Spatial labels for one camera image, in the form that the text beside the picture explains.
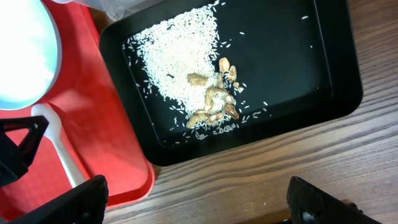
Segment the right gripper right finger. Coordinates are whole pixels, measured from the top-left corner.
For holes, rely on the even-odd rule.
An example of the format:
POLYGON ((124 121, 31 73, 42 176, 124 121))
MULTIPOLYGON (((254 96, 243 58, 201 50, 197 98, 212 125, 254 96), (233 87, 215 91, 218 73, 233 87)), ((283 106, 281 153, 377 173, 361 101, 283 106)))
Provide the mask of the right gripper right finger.
POLYGON ((293 224, 380 224, 353 202, 342 202, 298 176, 290 179, 287 203, 293 224))

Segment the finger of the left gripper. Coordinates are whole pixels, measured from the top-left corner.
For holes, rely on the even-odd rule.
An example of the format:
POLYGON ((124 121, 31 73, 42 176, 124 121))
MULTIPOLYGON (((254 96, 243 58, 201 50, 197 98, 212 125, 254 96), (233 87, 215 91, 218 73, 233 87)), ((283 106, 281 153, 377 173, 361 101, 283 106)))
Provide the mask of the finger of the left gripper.
POLYGON ((1 119, 1 187, 28 173, 48 125, 44 116, 1 119), (21 129, 28 132, 16 144, 6 133, 21 129))

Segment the rice and peanut shell scraps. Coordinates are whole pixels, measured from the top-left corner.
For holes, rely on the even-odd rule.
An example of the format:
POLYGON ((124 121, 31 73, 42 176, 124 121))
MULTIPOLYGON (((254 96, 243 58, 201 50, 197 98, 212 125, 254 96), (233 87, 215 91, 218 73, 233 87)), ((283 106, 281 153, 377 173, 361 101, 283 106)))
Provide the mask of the rice and peanut shell scraps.
POLYGON ((171 148, 302 111, 318 85, 313 1, 172 1, 124 43, 156 138, 171 148))

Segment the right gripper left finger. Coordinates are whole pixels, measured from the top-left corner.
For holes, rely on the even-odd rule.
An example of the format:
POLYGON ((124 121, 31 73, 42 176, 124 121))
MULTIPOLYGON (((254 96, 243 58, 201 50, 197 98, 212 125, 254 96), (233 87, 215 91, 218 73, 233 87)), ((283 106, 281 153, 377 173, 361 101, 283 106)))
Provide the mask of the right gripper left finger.
POLYGON ((102 224, 108 198, 105 176, 96 175, 10 224, 102 224))

